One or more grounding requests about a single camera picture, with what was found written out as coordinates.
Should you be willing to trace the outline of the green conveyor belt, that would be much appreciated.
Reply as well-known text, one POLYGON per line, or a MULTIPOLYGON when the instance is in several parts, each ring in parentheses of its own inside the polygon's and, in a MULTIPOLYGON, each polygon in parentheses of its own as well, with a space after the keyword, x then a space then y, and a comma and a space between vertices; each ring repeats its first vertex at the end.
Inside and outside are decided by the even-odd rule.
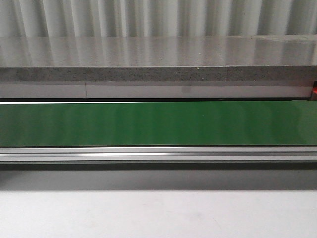
POLYGON ((316 145, 315 101, 7 104, 0 144, 316 145))

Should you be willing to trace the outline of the grey speckled stone counter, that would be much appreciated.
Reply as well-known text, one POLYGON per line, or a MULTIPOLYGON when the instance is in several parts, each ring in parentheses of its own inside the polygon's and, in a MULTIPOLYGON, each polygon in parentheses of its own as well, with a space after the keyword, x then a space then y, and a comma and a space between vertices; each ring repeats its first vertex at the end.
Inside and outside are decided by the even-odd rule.
POLYGON ((2 37, 0 97, 315 100, 317 38, 2 37))

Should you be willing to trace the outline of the white pleated curtain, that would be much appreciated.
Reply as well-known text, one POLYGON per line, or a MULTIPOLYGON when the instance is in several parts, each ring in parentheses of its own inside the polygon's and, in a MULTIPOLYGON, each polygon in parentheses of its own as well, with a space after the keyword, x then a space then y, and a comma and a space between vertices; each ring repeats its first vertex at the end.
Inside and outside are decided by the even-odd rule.
POLYGON ((3 37, 307 35, 314 0, 3 0, 3 37))

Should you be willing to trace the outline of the aluminium conveyor frame rail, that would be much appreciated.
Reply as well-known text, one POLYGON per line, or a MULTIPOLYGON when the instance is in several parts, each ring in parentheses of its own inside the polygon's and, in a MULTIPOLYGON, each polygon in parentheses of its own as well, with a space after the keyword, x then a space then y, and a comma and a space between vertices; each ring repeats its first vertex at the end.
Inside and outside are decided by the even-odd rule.
POLYGON ((5 171, 316 170, 315 146, 16 147, 5 171))

